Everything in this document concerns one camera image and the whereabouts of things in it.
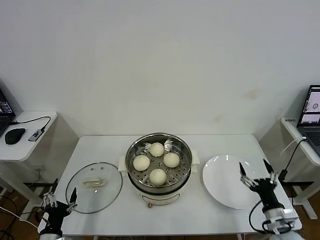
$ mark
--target glass lid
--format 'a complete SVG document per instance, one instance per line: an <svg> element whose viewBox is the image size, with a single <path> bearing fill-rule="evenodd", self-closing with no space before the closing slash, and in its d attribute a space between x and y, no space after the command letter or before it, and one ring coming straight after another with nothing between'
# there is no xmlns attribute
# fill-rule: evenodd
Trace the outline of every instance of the glass lid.
<svg viewBox="0 0 320 240"><path fill-rule="evenodd" d="M79 170L69 181L65 198L69 203L76 188L75 211L91 214L108 207L117 198L122 187L122 176L110 163L92 163Z"/></svg>

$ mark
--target power cord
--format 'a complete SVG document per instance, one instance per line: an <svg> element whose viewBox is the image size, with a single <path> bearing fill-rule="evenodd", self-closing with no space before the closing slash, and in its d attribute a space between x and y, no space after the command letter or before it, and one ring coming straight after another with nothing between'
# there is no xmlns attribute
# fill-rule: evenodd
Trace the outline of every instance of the power cord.
<svg viewBox="0 0 320 240"><path fill-rule="evenodd" d="M3 196L3 195L0 195L0 197L3 197L3 198L5 198L5 199L8 199L9 201L11 201L11 202L14 204L15 213L16 213L17 215L32 214L32 213L38 213L38 212L39 212L39 210L37 210L37 211L31 211L31 212L23 212L23 213L21 213L21 210L26 207L28 201L26 201L26 203L25 203L19 210L17 210L17 205L16 205L16 203L15 203L13 200L11 200L11 199L8 198L7 196ZM0 211L0 213L1 213L1 214L5 214L5 215L10 215L10 216L12 216L12 214L10 214L11 212L10 212L10 213L5 213L5 212ZM16 221L16 216L13 218L12 222L9 224L9 226L8 226L5 230L0 230L0 233L2 233L2 235L1 235L1 237L0 237L0 240L2 240L5 236L7 237L7 240L8 240L8 239L14 240L14 237L12 236L11 231L12 231L12 229L13 229L13 225L14 225L15 221Z"/></svg>
<svg viewBox="0 0 320 240"><path fill-rule="evenodd" d="M292 190L292 186L289 186L290 188L290 193L291 193L291 205L294 207L294 191Z"/></svg>
<svg viewBox="0 0 320 240"><path fill-rule="evenodd" d="M30 183L29 185L26 185L27 187L31 187L33 184L35 184L36 182L38 182L41 179L41 175L40 175L40 169L36 169L36 172L38 172L38 179L35 180L33 183Z"/></svg>
<svg viewBox="0 0 320 240"><path fill-rule="evenodd" d="M16 216L16 217L17 217L18 219L20 219L21 221L26 222L26 223L34 226L36 229L38 229L38 227L37 227L36 225L34 225L32 222L29 222L29 221L27 221L27 220L24 220L23 218L19 217L18 215L14 214L13 212L11 212L11 211L9 211L9 210L7 210L7 209L5 209L5 208L3 208L2 206L0 206L0 209L7 211L8 213Z"/></svg>
<svg viewBox="0 0 320 240"><path fill-rule="evenodd" d="M288 144L288 146L286 146L283 150L282 150L282 152L280 153L280 155L279 155L279 158L281 158L281 155L295 142L295 141L297 141L297 140L302 140L302 139L307 139L305 136L303 136L303 137L299 137L299 138L296 138L295 140L293 140L292 142L290 142L289 144Z"/></svg>
<svg viewBox="0 0 320 240"><path fill-rule="evenodd" d="M38 117L38 118L35 118L35 119L31 119L31 120L28 120L28 121L12 121L9 123L9 125L16 125L16 124L26 124L26 123L30 123L30 122L33 122L33 121L36 121L36 120L39 120L39 119L49 119L46 124L41 128L41 131L43 132L46 128L46 126L48 125L48 123L51 121L51 117L50 116L41 116L41 117Z"/></svg>
<svg viewBox="0 0 320 240"><path fill-rule="evenodd" d="M256 209L256 207L261 203L262 201L258 201L256 205L254 205L254 207L251 209L250 213L249 213L249 224L250 224L250 227L255 230L256 232L258 233L261 233L261 234L266 234L266 232L264 230L259 230L259 229L256 229L253 225L252 225L252 222L251 222L251 216L252 216L252 213L254 212L254 210Z"/></svg>
<svg viewBox="0 0 320 240"><path fill-rule="evenodd" d="M257 207L261 202L262 202L261 200L258 201L258 202L256 203L256 205L254 205L254 207L251 209L251 211L250 211L250 213L249 213L249 224L250 224L250 227L251 227L253 230L255 230L256 232L260 233L260 234L272 234L272 235L274 235L275 233L274 233L273 231L270 231L270 230L266 229L266 227L265 227L267 224L271 223L270 220L266 220L266 221L264 221L264 222L262 223L261 227L262 227L263 230L256 229L256 228L252 225L252 222L251 222L252 213L254 212L254 210L256 209L256 207ZM290 232L291 230L292 230L292 227L291 227L290 224L288 224L288 230L286 230L286 231L284 231L284 232L281 232L281 234L286 234L286 233Z"/></svg>
<svg viewBox="0 0 320 240"><path fill-rule="evenodd" d="M303 138L303 139L302 139L301 141L299 141L298 144L295 146L295 149L293 150L293 153L292 153L292 155L291 155L291 157L290 157L290 160L289 160L288 164L286 165L285 169L283 169L283 170L281 171L281 173L280 173L280 175L279 175L279 177L278 177L278 179L279 179L280 182L283 182L283 181L285 180L286 175L287 175L287 173L288 173L288 170L287 170L287 169L288 169L288 167L289 167L289 165L290 165L290 163L291 163L291 161L292 161L292 159L293 159L293 157L294 157L294 155L295 155L295 152L296 152L296 150L298 149L299 145L300 145L302 142L304 142L304 141L308 141L307 138Z"/></svg>

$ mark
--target pot handle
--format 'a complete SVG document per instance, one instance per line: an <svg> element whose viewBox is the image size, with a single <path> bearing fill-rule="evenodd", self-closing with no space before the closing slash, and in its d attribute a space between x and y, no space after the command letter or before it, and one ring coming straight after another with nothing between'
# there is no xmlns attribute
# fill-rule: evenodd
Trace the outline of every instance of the pot handle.
<svg viewBox="0 0 320 240"><path fill-rule="evenodd" d="M197 173L197 165L200 164L198 153L196 150L191 150L192 154L192 163L191 163L191 173Z"/></svg>
<svg viewBox="0 0 320 240"><path fill-rule="evenodd" d="M118 171L121 173L122 177L128 176L125 156L121 156L119 159Z"/></svg>

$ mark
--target laptop screen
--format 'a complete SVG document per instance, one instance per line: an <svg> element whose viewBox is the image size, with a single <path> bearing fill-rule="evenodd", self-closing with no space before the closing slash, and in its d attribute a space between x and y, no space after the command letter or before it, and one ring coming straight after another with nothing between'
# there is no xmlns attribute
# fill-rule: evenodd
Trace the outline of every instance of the laptop screen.
<svg viewBox="0 0 320 240"><path fill-rule="evenodd" d="M320 125L320 85L311 85L298 126Z"/></svg>
<svg viewBox="0 0 320 240"><path fill-rule="evenodd" d="M0 90L0 117L2 116L14 116L12 108L9 106L4 94Z"/></svg>

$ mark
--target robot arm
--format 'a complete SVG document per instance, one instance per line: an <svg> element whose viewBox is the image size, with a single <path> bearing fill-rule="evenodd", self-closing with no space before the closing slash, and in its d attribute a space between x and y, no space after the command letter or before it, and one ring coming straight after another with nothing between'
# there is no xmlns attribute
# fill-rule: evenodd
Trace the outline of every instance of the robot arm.
<svg viewBox="0 0 320 240"><path fill-rule="evenodd" d="M265 215L266 221L262 223L263 230L255 229L251 224L251 227L262 234L281 235L281 238L273 239L285 239L286 233L289 233L295 226L296 220L299 218L297 212L292 208L285 208L274 193L274 189L277 186L277 174L266 160L263 160L264 165L270 174L268 178L251 179L246 175L246 171L240 164L241 182L247 186L251 191L259 194L261 202L263 204L262 212Z"/></svg>
<svg viewBox="0 0 320 240"><path fill-rule="evenodd" d="M71 194L69 204L56 201L54 190L52 187L49 192L44 194L44 212L49 214L46 220L45 228L40 232L40 240L56 240L60 239L63 235L61 231L64 218L76 208L77 189L74 188Z"/></svg>

